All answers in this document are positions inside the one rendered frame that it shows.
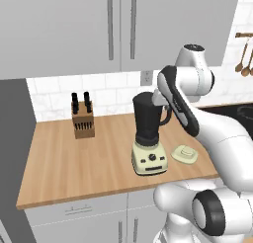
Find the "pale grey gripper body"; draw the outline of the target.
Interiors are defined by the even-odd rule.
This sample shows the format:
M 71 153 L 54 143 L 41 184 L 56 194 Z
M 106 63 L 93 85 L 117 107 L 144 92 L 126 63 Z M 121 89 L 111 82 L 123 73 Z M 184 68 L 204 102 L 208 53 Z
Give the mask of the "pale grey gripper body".
M 158 89 L 155 89 L 151 98 L 154 106 L 168 106 L 166 98 L 161 94 Z

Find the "cream blender with black jar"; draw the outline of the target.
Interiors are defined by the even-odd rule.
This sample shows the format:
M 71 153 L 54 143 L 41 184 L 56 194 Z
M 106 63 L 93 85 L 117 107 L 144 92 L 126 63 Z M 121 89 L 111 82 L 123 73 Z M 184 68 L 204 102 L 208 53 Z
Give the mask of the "cream blender with black jar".
M 172 111 L 161 119 L 162 106 L 152 103 L 151 92 L 142 92 L 133 99 L 136 126 L 135 141 L 132 145 L 131 163 L 139 176 L 157 175 L 167 171 L 168 158 L 159 141 L 159 127 L 170 121 Z

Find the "cream blender lid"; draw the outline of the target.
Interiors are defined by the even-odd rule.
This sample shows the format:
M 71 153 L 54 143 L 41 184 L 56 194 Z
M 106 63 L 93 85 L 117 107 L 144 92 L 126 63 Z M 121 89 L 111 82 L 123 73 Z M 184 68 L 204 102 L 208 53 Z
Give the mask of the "cream blender lid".
M 171 152 L 171 156 L 178 162 L 194 164 L 198 159 L 198 152 L 187 145 L 179 145 Z

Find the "black hob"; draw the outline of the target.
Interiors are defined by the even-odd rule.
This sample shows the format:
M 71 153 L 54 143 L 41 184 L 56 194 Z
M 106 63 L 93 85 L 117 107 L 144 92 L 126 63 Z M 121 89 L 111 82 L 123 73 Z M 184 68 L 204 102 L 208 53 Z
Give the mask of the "black hob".
M 237 120 L 253 139 L 253 103 L 200 107 L 200 110 Z

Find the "wooden knife block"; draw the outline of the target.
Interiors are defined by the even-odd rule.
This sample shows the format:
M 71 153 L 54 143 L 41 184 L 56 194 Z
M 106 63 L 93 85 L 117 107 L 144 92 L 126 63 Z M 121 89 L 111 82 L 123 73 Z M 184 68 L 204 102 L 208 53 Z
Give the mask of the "wooden knife block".
M 76 139 L 90 138 L 95 136 L 95 123 L 93 109 L 92 113 L 87 113 L 84 102 L 79 102 L 79 111 L 77 115 L 72 115 L 74 135 Z

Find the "wooden hanging spoon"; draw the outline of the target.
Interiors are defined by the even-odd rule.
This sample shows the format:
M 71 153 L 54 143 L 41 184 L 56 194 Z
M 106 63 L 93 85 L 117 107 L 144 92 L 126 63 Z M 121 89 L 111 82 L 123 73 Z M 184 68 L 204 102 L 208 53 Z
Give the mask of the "wooden hanging spoon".
M 250 60 L 252 60 L 252 58 L 253 58 L 253 49 L 251 51 Z M 241 75 L 243 77 L 246 77 L 249 73 L 250 73 L 250 63 L 248 63 L 248 65 L 242 69 Z
M 240 72 L 243 68 L 243 59 L 244 59 L 244 56 L 245 56 L 245 53 L 246 53 L 246 50 L 247 50 L 247 47 L 248 47 L 248 41 L 249 40 L 247 40 L 246 44 L 244 45 L 242 56 L 241 56 L 240 62 L 235 67 L 235 72 Z

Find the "narrow grey drawer front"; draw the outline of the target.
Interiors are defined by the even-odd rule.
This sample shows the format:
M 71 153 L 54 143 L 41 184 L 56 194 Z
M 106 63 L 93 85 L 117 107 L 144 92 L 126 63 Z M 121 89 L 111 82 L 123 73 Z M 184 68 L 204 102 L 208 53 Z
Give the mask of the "narrow grey drawer front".
M 145 207 L 154 205 L 153 200 L 154 189 L 134 191 L 128 194 L 128 207 Z

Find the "wide grey drawer front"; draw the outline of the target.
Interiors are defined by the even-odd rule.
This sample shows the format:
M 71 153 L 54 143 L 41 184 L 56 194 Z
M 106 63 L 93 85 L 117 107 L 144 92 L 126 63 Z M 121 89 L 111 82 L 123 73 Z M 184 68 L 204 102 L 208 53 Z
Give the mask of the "wide grey drawer front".
M 73 215 L 65 215 L 65 211 L 70 209 L 72 206 L 76 208 L 83 207 L 85 205 L 90 205 L 93 207 L 93 211 Z M 30 226 L 37 226 L 75 219 L 79 217 L 107 214 L 114 211 L 123 211 L 126 208 L 127 194 L 118 194 L 88 200 L 63 202 L 58 204 L 28 208 L 25 210 L 25 214 L 30 223 Z

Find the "grey base cupboard door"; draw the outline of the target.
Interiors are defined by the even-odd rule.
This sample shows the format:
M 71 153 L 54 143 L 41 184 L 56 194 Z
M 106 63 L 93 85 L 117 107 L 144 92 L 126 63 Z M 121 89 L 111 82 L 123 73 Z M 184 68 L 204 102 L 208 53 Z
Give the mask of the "grey base cupboard door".
M 119 243 L 119 221 L 123 222 L 123 243 L 126 243 L 125 211 L 37 225 L 32 231 L 37 243 Z
M 127 243 L 133 243 L 135 218 L 138 218 L 136 243 L 153 243 L 156 234 L 165 224 L 166 213 L 155 205 L 130 208 L 127 211 Z

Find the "dark grey fridge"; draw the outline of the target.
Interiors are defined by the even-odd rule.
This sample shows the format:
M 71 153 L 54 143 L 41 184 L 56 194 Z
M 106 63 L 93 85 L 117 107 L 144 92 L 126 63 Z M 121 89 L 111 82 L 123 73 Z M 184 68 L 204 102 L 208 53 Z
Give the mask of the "dark grey fridge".
M 26 80 L 1 80 L 0 220 L 12 243 L 36 243 L 25 213 L 16 208 L 36 123 Z

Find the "white wall socket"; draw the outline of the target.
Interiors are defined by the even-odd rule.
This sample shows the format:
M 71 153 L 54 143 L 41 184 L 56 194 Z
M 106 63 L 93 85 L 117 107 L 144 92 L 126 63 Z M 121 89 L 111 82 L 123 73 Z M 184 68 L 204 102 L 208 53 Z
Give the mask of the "white wall socket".
M 141 86 L 151 86 L 153 81 L 153 71 L 141 71 L 140 72 L 140 85 Z

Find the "grey wall cupboard door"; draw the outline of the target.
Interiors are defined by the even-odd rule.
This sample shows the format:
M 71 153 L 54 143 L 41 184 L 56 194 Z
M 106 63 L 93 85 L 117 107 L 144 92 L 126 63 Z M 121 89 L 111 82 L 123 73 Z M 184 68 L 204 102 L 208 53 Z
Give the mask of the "grey wall cupboard door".
M 118 72 L 120 0 L 0 0 L 0 80 Z
M 122 70 L 158 70 L 176 62 L 189 43 L 220 66 L 238 0 L 137 0 L 135 57 L 130 59 L 131 0 L 121 0 Z

